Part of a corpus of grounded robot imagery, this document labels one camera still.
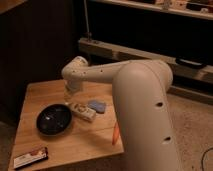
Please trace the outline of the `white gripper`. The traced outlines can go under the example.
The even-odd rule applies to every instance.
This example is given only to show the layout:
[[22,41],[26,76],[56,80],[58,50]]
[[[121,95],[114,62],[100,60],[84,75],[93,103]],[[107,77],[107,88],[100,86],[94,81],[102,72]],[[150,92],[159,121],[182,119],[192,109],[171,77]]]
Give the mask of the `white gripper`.
[[73,96],[80,90],[80,86],[77,84],[70,85],[66,84],[65,85],[65,91],[64,91],[64,100],[66,103],[71,103]]

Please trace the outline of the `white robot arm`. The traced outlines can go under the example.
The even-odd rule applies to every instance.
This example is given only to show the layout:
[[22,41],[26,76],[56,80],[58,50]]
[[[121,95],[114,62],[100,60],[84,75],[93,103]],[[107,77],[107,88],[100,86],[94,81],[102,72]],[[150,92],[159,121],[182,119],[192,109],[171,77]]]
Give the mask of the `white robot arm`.
[[142,59],[90,66],[77,56],[62,77],[73,93],[84,81],[112,85],[127,171],[183,171],[167,101],[168,64]]

